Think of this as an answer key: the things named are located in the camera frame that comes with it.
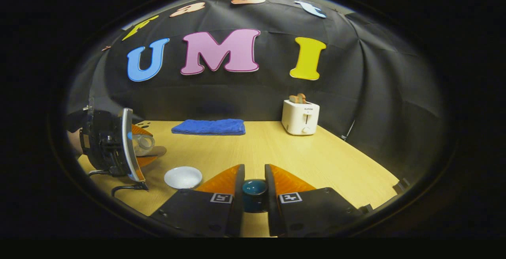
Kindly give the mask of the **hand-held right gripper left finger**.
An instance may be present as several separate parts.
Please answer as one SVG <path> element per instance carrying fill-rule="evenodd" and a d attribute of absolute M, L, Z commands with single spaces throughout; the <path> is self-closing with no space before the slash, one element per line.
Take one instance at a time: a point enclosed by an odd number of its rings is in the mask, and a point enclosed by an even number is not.
<path fill-rule="evenodd" d="M 181 189 L 150 215 L 160 226 L 192 237 L 239 237 L 245 165 L 222 171 L 197 189 Z"/>

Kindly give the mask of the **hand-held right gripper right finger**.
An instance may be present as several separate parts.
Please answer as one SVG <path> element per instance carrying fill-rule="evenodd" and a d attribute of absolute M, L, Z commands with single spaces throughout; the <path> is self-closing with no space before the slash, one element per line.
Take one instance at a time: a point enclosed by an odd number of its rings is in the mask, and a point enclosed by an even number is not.
<path fill-rule="evenodd" d="M 272 164 L 264 176 L 271 237 L 329 237 L 365 215 L 332 187 L 317 189 Z"/>

